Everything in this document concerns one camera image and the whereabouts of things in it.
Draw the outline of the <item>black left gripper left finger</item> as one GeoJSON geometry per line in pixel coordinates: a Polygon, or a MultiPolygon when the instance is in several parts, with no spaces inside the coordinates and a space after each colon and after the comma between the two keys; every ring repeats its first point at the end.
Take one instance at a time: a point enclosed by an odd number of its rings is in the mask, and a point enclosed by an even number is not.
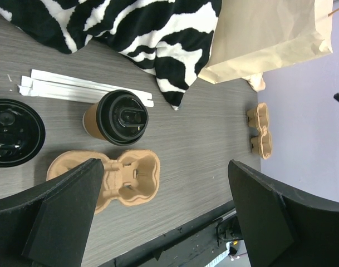
{"type": "Polygon", "coordinates": [[[0,266],[80,266],[103,174],[89,159],[0,199],[0,266]]]}

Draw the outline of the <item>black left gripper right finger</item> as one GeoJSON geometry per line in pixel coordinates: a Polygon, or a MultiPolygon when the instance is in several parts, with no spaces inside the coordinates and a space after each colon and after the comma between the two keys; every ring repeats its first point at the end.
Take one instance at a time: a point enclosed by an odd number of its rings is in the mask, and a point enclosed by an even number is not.
{"type": "Polygon", "coordinates": [[[339,266],[339,202],[236,160],[228,180],[251,266],[339,266]]]}

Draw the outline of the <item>black lid stack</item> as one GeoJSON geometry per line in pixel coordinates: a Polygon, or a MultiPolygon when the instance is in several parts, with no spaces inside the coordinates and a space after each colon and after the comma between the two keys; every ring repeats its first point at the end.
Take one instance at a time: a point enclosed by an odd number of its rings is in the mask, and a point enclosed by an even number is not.
{"type": "Polygon", "coordinates": [[[0,98],[0,168],[33,159],[46,139],[45,125],[29,105],[0,98]]]}

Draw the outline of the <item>cardboard cup carrier tray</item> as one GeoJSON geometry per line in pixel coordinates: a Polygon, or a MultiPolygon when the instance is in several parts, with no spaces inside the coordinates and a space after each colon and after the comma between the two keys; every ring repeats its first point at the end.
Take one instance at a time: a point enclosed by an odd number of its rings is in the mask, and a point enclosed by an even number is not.
{"type": "Polygon", "coordinates": [[[89,159],[99,159],[104,166],[95,214],[105,210],[112,200],[119,200],[125,206],[136,206],[149,202],[158,192],[160,160],[151,150],[127,150],[115,160],[94,151],[67,151],[50,164],[46,180],[89,159]]]}

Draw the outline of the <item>cream paper bag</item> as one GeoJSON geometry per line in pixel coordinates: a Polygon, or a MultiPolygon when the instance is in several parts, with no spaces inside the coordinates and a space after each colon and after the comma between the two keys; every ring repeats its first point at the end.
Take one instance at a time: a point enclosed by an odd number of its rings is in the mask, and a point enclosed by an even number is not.
{"type": "Polygon", "coordinates": [[[333,52],[333,0],[223,1],[199,78],[216,84],[333,52]]]}

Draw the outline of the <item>single black cup lid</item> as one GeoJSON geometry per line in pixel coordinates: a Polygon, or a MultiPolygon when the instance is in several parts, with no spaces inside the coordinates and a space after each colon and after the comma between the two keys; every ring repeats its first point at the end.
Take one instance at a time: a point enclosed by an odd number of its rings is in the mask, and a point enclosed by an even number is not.
{"type": "Polygon", "coordinates": [[[133,93],[116,90],[107,93],[98,102],[96,122],[108,142],[129,146],[138,142],[148,125],[146,107],[133,93]]]}

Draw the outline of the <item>single brown paper cup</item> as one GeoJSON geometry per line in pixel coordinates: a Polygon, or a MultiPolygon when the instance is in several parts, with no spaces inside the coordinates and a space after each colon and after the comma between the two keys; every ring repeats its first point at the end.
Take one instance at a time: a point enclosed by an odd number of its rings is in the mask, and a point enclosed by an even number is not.
{"type": "Polygon", "coordinates": [[[93,104],[83,115],[83,127],[92,137],[108,141],[106,128],[109,125],[109,111],[101,101],[93,104]]]}

